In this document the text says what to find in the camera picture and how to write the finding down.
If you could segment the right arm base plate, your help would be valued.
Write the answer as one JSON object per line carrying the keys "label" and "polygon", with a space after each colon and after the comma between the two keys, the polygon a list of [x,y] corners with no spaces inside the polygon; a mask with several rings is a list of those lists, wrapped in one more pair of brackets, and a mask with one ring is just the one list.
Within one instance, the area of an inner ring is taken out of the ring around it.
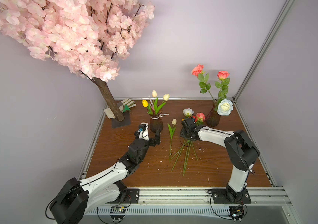
{"label": "right arm base plate", "polygon": [[239,192],[239,193],[229,189],[210,189],[208,193],[211,193],[213,195],[214,203],[222,203],[222,204],[234,204],[234,203],[250,204],[252,203],[247,189],[244,189],[242,192]]}

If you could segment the white rose large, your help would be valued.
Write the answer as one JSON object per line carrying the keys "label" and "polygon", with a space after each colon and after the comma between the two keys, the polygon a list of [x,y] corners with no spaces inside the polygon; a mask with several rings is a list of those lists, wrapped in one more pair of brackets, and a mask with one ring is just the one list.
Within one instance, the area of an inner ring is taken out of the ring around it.
{"label": "white rose large", "polygon": [[224,99],[218,104],[217,113],[220,116],[229,116],[232,111],[233,111],[232,101]]}

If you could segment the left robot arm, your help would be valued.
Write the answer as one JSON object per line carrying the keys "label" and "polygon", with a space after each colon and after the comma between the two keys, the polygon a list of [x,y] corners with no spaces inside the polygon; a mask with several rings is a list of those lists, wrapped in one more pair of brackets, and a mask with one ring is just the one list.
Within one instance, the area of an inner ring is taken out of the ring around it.
{"label": "left robot arm", "polygon": [[108,169],[89,178],[68,180],[46,207],[58,224],[77,224],[90,210],[106,203],[121,203],[127,195],[123,179],[133,174],[143,162],[149,147],[160,144],[160,131],[154,138],[141,124],[128,151]]}

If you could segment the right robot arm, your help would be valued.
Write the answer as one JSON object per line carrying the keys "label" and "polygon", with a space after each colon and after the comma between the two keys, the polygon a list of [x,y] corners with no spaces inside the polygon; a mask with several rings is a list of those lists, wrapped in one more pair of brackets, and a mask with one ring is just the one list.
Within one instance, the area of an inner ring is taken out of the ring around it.
{"label": "right robot arm", "polygon": [[225,197],[231,203],[243,198],[248,174],[260,156],[260,151],[243,130],[228,132],[197,125],[192,118],[181,121],[180,136],[186,140],[207,141],[226,148],[233,165]]}

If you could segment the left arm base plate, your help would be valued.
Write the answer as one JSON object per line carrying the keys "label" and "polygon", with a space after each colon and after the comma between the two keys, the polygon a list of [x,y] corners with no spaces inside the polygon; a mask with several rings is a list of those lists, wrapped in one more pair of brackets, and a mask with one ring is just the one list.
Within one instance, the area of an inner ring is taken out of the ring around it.
{"label": "left arm base plate", "polygon": [[118,198],[113,201],[113,203],[116,204],[130,204],[134,203],[137,204],[139,202],[139,196],[140,196],[140,189],[127,189],[124,192],[121,192],[118,196]]}

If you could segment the pink rose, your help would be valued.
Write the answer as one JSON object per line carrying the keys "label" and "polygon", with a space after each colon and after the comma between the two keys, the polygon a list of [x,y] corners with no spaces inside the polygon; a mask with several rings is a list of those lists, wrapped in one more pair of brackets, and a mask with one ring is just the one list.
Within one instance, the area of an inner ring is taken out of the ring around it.
{"label": "pink rose", "polygon": [[211,84],[209,83],[209,74],[204,72],[204,66],[201,64],[196,65],[191,71],[191,74],[199,81],[200,93],[209,93],[211,99],[214,100],[214,97],[210,92]]}
{"label": "pink rose", "polygon": [[[193,115],[192,118],[195,119],[195,123],[197,125],[202,125],[206,119],[206,117],[203,113],[197,113],[196,115]],[[187,170],[189,156],[190,156],[190,150],[193,151],[192,149],[189,148],[189,153],[188,153],[187,149],[186,149],[186,156],[185,156],[184,165],[183,165],[183,176],[185,175],[186,170]]]}
{"label": "pink rose", "polygon": [[227,98],[228,85],[230,83],[229,75],[230,73],[227,71],[220,71],[217,74],[218,81],[215,81],[215,86],[217,89],[219,89],[217,104]]}

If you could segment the white rose small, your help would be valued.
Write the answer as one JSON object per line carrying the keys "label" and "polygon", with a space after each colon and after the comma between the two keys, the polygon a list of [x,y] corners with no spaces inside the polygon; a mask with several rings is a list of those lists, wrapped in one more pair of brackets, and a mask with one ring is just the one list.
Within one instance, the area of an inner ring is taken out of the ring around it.
{"label": "white rose small", "polygon": [[189,118],[189,117],[192,117],[194,114],[194,111],[191,109],[191,108],[185,108],[183,110],[183,115],[186,117],[186,118]]}

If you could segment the cream tulip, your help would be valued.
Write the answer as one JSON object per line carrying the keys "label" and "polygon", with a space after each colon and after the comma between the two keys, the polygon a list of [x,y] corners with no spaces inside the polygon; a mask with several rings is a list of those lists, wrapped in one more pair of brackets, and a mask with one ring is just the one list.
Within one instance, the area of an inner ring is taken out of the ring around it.
{"label": "cream tulip", "polygon": [[170,94],[165,94],[163,96],[163,102],[161,104],[159,104],[159,98],[155,99],[154,109],[155,109],[156,114],[159,114],[160,110],[166,105],[169,98],[170,98]]}
{"label": "cream tulip", "polygon": [[173,142],[173,136],[176,131],[176,125],[177,120],[173,119],[171,124],[168,123],[168,130],[169,130],[169,136],[170,136],[170,144],[169,144],[169,162],[171,162],[171,156],[172,156],[172,142]]}
{"label": "cream tulip", "polygon": [[158,109],[158,94],[155,90],[152,91],[152,96],[153,96],[153,99],[154,99],[154,102],[153,102],[153,106],[154,106],[154,111],[155,111],[155,114],[158,114],[159,113],[159,109]]}

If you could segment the red rose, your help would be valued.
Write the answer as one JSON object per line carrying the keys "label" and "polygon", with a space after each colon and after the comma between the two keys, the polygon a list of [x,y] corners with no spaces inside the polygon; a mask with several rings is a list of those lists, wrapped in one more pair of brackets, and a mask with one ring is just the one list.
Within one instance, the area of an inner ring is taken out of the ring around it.
{"label": "red rose", "polygon": [[170,157],[169,161],[175,159],[175,163],[172,167],[172,171],[175,168],[178,159],[183,154],[183,151],[185,150],[185,158],[183,161],[183,176],[186,173],[189,156],[190,156],[190,150],[193,149],[194,155],[196,160],[198,160],[195,149],[194,149],[194,140],[191,137],[192,130],[195,129],[198,125],[201,125],[202,122],[195,116],[192,112],[184,110],[184,116],[185,118],[181,121],[181,130],[179,133],[179,142],[181,143],[180,149]]}

